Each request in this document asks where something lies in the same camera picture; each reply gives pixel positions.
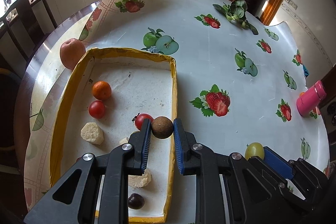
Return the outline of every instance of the silver bolt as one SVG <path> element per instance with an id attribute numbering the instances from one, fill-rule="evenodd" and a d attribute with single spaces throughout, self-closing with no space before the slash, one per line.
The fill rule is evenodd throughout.
<path id="1" fill-rule="evenodd" d="M 130 150 L 132 148 L 132 145 L 130 143 L 125 143 L 121 147 L 122 150 Z"/>
<path id="2" fill-rule="evenodd" d="M 201 150 L 203 148 L 203 145 L 200 143 L 193 144 L 193 150 Z"/>
<path id="3" fill-rule="evenodd" d="M 242 156 L 241 156 L 241 154 L 235 152 L 235 153 L 232 153 L 232 158 L 234 160 L 240 160 L 242 158 Z"/>
<path id="4" fill-rule="evenodd" d="M 87 153 L 83 156 L 83 160 L 92 160 L 93 155 L 91 153 Z"/>

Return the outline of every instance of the pink thermos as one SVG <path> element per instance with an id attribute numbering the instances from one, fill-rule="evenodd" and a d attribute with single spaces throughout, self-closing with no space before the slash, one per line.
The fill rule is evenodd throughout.
<path id="1" fill-rule="evenodd" d="M 327 96 L 319 80 L 296 100 L 296 107 L 301 116 L 306 116 Z"/>

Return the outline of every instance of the red tomato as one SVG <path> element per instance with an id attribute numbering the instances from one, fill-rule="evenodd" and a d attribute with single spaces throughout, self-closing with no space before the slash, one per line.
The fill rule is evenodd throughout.
<path id="1" fill-rule="evenodd" d="M 143 120 L 144 119 L 150 119 L 151 122 L 153 122 L 153 117 L 150 116 L 149 114 L 146 114 L 146 113 L 138 113 L 138 115 L 136 115 L 134 118 L 133 118 L 133 122 L 135 124 L 135 127 L 138 129 L 138 130 L 141 130 L 141 127 L 142 127 L 142 124 L 143 124 Z"/>
<path id="2" fill-rule="evenodd" d="M 105 114 L 104 103 L 98 100 L 92 102 L 91 105 L 89 106 L 89 114 L 96 119 L 102 118 Z"/>

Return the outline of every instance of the bottle cap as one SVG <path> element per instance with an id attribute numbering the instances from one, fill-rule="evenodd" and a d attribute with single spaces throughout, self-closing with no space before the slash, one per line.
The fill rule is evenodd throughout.
<path id="1" fill-rule="evenodd" d="M 316 84 L 314 85 L 314 87 L 315 87 L 315 91 L 316 91 L 318 97 L 322 101 L 327 96 L 327 93 L 324 89 L 324 86 L 323 86 L 322 82 L 320 80 L 318 80 L 316 82 Z"/>

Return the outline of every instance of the chair backrest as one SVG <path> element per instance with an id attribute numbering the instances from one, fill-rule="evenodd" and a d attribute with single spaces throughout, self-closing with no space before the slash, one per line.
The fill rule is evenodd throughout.
<path id="1" fill-rule="evenodd" d="M 47 13 L 50 17 L 50 20 L 55 28 L 57 28 L 56 21 L 53 17 L 53 14 L 51 13 L 51 10 L 49 8 L 49 5 L 46 0 L 42 0 L 45 9 L 47 10 Z M 33 12 L 33 9 L 31 8 L 31 5 L 29 3 L 29 0 L 16 0 L 6 11 L 6 13 L 0 18 L 0 21 L 4 23 L 4 25 L 7 28 L 8 34 L 10 35 L 11 39 L 13 40 L 15 46 L 20 51 L 21 55 L 25 58 L 26 61 L 29 60 L 27 54 L 24 52 L 20 44 L 18 43 L 17 39 L 15 38 L 10 26 L 8 25 L 8 22 L 6 20 L 6 17 L 8 14 L 16 9 L 18 18 L 21 20 L 24 28 L 27 30 L 28 35 L 31 37 L 33 43 L 36 46 L 39 46 L 39 43 L 42 41 L 43 37 L 45 36 L 44 32 L 42 31 L 35 14 Z"/>

